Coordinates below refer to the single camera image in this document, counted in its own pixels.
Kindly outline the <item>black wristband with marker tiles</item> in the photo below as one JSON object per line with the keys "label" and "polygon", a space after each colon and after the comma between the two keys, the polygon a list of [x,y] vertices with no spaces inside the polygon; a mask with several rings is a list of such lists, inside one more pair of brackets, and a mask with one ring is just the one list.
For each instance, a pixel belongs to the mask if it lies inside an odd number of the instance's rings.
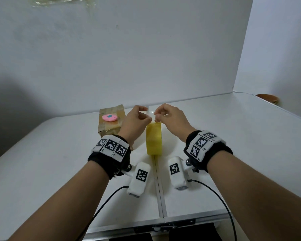
{"label": "black wristband with marker tiles", "polygon": [[88,162],[97,163],[106,172],[109,179],[121,176],[122,170],[130,165],[131,149],[128,142],[118,135],[105,135],[94,146],[88,157]]}
{"label": "black wristband with marker tiles", "polygon": [[209,130],[196,130],[189,134],[185,142],[184,153],[188,156],[191,165],[207,173],[209,161],[220,151],[233,154],[226,142]]}

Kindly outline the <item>yellow tape roll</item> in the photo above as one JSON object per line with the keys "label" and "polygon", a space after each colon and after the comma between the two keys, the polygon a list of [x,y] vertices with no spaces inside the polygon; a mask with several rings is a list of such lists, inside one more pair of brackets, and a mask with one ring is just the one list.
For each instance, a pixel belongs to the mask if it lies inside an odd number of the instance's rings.
{"label": "yellow tape roll", "polygon": [[146,149],[148,155],[162,155],[162,125],[155,122],[155,115],[150,109],[147,115],[152,118],[152,122],[146,127]]}

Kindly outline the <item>brown bowl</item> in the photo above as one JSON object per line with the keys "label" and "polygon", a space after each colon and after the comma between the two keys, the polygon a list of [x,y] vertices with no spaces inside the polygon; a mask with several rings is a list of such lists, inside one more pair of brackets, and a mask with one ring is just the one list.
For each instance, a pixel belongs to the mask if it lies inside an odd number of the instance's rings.
{"label": "brown bowl", "polygon": [[271,94],[257,94],[256,96],[275,105],[277,105],[280,100],[277,96]]}

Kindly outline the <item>person's right hand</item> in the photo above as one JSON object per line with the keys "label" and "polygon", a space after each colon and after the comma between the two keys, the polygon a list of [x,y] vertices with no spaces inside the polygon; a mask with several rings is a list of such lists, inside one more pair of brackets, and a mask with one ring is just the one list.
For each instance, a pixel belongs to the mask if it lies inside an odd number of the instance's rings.
{"label": "person's right hand", "polygon": [[156,114],[163,114],[166,116],[166,121],[163,123],[166,128],[175,136],[177,136],[182,142],[186,142],[188,136],[196,131],[196,129],[189,123],[184,112],[178,107],[162,104],[155,112]]}

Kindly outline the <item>person's left forearm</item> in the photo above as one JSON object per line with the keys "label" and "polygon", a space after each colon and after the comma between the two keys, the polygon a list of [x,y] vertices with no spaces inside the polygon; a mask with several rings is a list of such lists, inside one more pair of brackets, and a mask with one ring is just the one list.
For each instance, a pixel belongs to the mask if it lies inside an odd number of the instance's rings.
{"label": "person's left forearm", "polygon": [[89,161],[52,195],[8,241],[74,241],[91,221],[109,176]]}

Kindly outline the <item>person's left hand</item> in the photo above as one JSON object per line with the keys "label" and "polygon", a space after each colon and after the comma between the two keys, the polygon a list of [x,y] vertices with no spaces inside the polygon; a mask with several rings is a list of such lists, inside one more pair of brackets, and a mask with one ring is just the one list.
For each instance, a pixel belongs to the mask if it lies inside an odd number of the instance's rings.
{"label": "person's left hand", "polygon": [[139,113],[147,112],[147,110],[148,108],[145,106],[136,105],[123,120],[118,136],[124,138],[130,146],[133,146],[147,127],[147,125],[141,124],[138,118]]}

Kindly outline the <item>taped cardboard box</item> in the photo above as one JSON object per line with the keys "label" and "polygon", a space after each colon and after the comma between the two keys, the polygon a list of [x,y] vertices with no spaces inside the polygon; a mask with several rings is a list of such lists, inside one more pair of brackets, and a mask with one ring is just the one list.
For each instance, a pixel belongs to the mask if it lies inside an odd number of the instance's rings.
{"label": "taped cardboard box", "polygon": [[[102,119],[102,116],[105,114],[116,114],[118,116],[118,120],[114,122],[106,122]],[[100,109],[98,123],[98,133],[100,137],[104,137],[105,135],[118,134],[125,117],[126,114],[124,111],[124,106],[122,104],[110,108]]]}

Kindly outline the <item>white backdrop board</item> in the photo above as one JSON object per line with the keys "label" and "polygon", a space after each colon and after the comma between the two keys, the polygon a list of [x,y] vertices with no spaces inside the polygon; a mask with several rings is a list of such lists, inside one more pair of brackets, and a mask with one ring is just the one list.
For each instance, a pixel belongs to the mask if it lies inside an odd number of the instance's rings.
{"label": "white backdrop board", "polygon": [[0,109],[68,115],[233,91],[253,0],[0,0]]}

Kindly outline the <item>person's right forearm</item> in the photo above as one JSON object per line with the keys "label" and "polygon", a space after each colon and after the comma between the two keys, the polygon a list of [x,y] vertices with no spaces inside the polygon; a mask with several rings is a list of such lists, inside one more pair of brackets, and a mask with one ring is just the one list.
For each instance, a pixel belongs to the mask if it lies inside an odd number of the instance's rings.
{"label": "person's right forearm", "polygon": [[226,151],[207,170],[250,241],[301,241],[301,197]]}

